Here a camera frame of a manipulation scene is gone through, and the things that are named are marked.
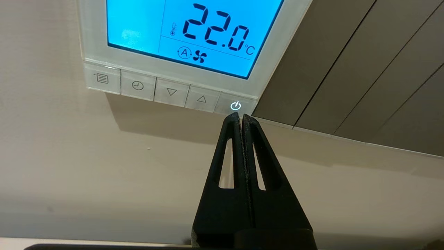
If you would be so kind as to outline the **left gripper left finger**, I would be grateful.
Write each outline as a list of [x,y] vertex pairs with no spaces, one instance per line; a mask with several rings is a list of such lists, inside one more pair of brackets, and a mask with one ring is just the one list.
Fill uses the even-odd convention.
[[[219,186],[227,144],[231,142],[234,187]],[[192,226],[192,247],[233,249],[235,234],[251,225],[244,169],[240,117],[228,115],[223,123]]]

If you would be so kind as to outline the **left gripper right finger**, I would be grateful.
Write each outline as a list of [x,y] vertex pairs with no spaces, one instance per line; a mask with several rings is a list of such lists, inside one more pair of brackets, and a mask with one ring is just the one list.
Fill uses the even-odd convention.
[[254,227],[312,230],[260,123],[249,115],[242,119],[242,138]]

